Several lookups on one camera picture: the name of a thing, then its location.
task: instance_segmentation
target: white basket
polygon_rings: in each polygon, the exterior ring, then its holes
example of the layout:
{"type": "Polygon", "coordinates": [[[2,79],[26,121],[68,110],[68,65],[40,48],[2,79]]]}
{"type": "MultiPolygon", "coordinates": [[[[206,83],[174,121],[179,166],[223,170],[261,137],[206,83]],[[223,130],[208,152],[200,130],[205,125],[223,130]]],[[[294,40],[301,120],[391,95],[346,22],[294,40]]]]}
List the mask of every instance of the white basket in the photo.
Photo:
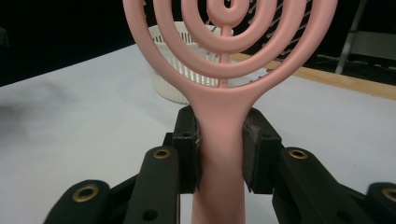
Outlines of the white basket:
{"type": "MultiPolygon", "coordinates": [[[[216,54],[213,54],[211,52],[208,52],[205,49],[202,49],[198,46],[197,43],[195,43],[190,34],[187,31],[186,26],[184,25],[183,21],[175,21],[175,26],[177,30],[179,31],[181,37],[183,38],[184,42],[186,42],[186,45],[189,46],[191,49],[193,49],[198,55],[201,55],[202,57],[212,61],[212,62],[218,62],[219,57],[216,54]]],[[[215,26],[207,25],[206,26],[208,29],[211,31],[213,30],[213,33],[220,35],[220,29],[216,28],[215,26]]],[[[161,54],[163,57],[170,63],[172,64],[176,70],[179,71],[179,73],[182,76],[185,76],[192,81],[195,81],[197,83],[200,83],[202,85],[206,85],[209,87],[217,87],[218,86],[218,80],[215,78],[211,77],[203,77],[193,71],[190,70],[190,68],[186,67],[184,64],[182,64],[176,57],[175,55],[171,52],[171,50],[167,47],[167,45],[164,43],[163,37],[161,35],[160,29],[158,26],[151,26],[148,28],[149,32],[151,34],[152,39],[154,40],[154,43],[156,44],[157,48],[160,50],[161,54]]],[[[181,94],[180,91],[178,91],[175,87],[170,85],[168,82],[166,82],[151,66],[149,66],[151,69],[151,82],[154,86],[154,89],[158,94],[160,94],[163,98],[180,103],[180,104],[188,104],[189,101],[184,97],[183,94],[181,94]]]]}

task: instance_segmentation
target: wooden table edge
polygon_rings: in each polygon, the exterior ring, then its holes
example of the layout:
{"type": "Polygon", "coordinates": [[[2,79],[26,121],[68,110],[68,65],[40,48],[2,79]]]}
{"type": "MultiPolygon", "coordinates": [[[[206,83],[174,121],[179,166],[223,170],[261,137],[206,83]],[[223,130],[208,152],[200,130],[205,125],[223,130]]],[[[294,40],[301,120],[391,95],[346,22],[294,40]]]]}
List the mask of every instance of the wooden table edge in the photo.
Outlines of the wooden table edge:
{"type": "MultiPolygon", "coordinates": [[[[232,60],[236,62],[242,62],[248,58],[250,58],[249,55],[242,53],[232,56],[232,60]]],[[[279,64],[280,62],[270,62],[265,65],[264,68],[273,69],[279,64]]],[[[391,86],[388,84],[373,82],[355,77],[346,77],[343,75],[319,71],[306,67],[299,68],[293,75],[296,77],[306,78],[308,80],[343,88],[346,90],[358,91],[365,94],[396,101],[396,86],[391,86]]]]}

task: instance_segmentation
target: white table surface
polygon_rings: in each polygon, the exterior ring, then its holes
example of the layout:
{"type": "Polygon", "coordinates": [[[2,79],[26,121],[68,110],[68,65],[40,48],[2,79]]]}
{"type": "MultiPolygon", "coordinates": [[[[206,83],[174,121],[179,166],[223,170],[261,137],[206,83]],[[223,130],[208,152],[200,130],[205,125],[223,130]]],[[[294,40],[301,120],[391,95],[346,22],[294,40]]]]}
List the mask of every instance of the white table surface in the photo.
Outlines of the white table surface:
{"type": "MultiPolygon", "coordinates": [[[[42,223],[77,182],[137,174],[182,106],[154,91],[136,46],[0,88],[0,223],[42,223]]],[[[255,107],[344,185],[396,183],[395,101],[290,77],[255,107]]],[[[181,211],[189,223],[190,195],[181,211]]],[[[270,196],[247,194],[247,223],[277,223],[270,196]]]]}

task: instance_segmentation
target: brass screw insert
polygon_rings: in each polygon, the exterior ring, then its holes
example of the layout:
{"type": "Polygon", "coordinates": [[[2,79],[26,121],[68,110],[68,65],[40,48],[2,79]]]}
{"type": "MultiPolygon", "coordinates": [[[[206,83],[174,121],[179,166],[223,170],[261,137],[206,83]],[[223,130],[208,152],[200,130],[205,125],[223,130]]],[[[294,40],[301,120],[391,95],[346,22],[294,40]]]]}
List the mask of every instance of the brass screw insert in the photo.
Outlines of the brass screw insert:
{"type": "Polygon", "coordinates": [[[382,193],[387,197],[389,200],[396,203],[396,189],[382,189],[382,193]]]}
{"type": "Polygon", "coordinates": [[[73,201],[76,203],[85,203],[94,198],[98,193],[98,186],[89,184],[76,190],[76,192],[73,194],[73,201]]]}
{"type": "Polygon", "coordinates": [[[165,158],[169,157],[170,155],[171,155],[171,151],[166,148],[158,149],[153,154],[154,158],[159,159],[159,160],[165,159],[165,158]]]}
{"type": "Polygon", "coordinates": [[[297,160],[308,159],[308,155],[306,155],[305,152],[298,150],[298,149],[290,150],[289,155],[291,155],[294,159],[297,159],[297,160]]]}

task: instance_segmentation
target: circular hole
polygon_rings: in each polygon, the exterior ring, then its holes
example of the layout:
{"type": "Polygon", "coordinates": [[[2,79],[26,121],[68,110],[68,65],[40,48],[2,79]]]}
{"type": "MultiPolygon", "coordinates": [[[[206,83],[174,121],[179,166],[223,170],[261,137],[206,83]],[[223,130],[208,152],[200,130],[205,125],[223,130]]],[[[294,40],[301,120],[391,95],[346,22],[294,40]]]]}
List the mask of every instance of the circular hole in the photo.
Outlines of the circular hole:
{"type": "Polygon", "coordinates": [[[76,192],[73,194],[73,201],[77,203],[87,202],[90,199],[94,198],[98,194],[98,192],[99,188],[96,185],[86,185],[76,190],[76,192]]]}
{"type": "Polygon", "coordinates": [[[158,217],[158,212],[153,209],[146,210],[143,213],[143,220],[145,221],[152,221],[155,220],[157,217],[158,217]]]}
{"type": "Polygon", "coordinates": [[[346,223],[353,223],[352,217],[345,211],[338,211],[337,216],[340,220],[343,220],[346,223]]]}
{"type": "Polygon", "coordinates": [[[301,151],[301,150],[297,150],[297,149],[294,149],[294,150],[289,151],[289,154],[290,154],[293,158],[298,159],[298,160],[305,160],[305,159],[308,158],[308,155],[306,155],[306,153],[304,153],[304,152],[301,151]]]}
{"type": "Polygon", "coordinates": [[[158,149],[154,152],[154,157],[157,159],[164,159],[171,155],[168,149],[158,149]]]}
{"type": "Polygon", "coordinates": [[[382,193],[389,200],[391,200],[394,203],[396,203],[396,189],[382,189],[382,193]]]}
{"type": "Polygon", "coordinates": [[[263,137],[263,138],[270,138],[271,135],[269,135],[268,133],[264,133],[264,134],[262,134],[262,137],[263,137]]]}
{"type": "Polygon", "coordinates": [[[79,194],[78,197],[88,197],[93,194],[93,189],[84,189],[79,194]]]}
{"type": "Polygon", "coordinates": [[[190,133],[183,133],[182,136],[183,136],[183,137],[190,137],[191,134],[190,134],[190,133]]]}

